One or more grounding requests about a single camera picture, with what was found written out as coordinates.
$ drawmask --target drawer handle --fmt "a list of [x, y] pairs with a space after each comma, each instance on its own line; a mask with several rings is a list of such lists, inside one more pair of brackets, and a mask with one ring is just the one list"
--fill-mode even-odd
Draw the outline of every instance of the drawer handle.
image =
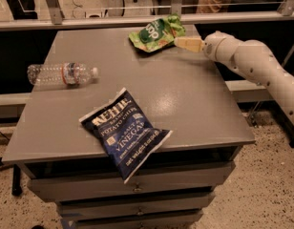
[[134, 188], [134, 193], [140, 193], [141, 191], [143, 191], [143, 189], [141, 187], [139, 187], [139, 183], [136, 184], [136, 187]]
[[136, 215], [137, 215], [138, 217], [144, 216], [144, 212], [142, 212], [142, 210], [141, 210], [140, 207], [138, 208], [138, 211], [137, 211]]

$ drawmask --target blue chip bag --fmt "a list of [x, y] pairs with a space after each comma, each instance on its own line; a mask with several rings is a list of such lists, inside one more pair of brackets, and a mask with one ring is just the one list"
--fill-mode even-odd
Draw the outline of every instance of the blue chip bag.
[[172, 133], [155, 129], [126, 89], [79, 121], [100, 140], [124, 183]]

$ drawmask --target table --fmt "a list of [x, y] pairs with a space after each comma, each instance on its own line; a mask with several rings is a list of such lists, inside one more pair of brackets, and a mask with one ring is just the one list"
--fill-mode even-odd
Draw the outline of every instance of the table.
[[[196, 221], [234, 169], [240, 148], [254, 142], [213, 62], [175, 47], [139, 52], [128, 39], [139, 30], [60, 31], [46, 63], [86, 63], [98, 67], [99, 78], [79, 88], [34, 87], [3, 157], [75, 228]], [[123, 87], [156, 128], [174, 131], [127, 184], [78, 121]]]

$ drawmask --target clear water bottle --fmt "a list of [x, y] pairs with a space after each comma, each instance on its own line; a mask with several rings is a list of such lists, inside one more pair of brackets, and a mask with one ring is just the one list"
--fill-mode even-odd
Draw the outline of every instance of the clear water bottle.
[[80, 85], [98, 77], [97, 68], [79, 63], [29, 65], [27, 73], [35, 86]]

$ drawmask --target green chip bag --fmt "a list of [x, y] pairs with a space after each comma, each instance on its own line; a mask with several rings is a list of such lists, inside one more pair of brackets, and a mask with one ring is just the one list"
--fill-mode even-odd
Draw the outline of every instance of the green chip bag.
[[131, 32], [130, 40], [136, 48], [146, 52], [154, 52], [174, 45], [174, 39], [185, 35], [185, 28], [179, 21], [177, 14], [155, 20], [139, 32]]

